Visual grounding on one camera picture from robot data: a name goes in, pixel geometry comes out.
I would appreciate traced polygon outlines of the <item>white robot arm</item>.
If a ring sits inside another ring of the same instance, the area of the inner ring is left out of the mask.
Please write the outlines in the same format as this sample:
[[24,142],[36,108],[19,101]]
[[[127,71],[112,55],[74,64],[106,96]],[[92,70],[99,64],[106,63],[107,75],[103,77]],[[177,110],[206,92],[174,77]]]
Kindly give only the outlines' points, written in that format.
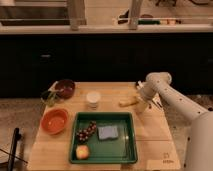
[[159,94],[169,105],[191,122],[184,171],[213,171],[213,111],[209,111],[171,86],[168,72],[151,72],[138,81],[136,91],[144,111]]

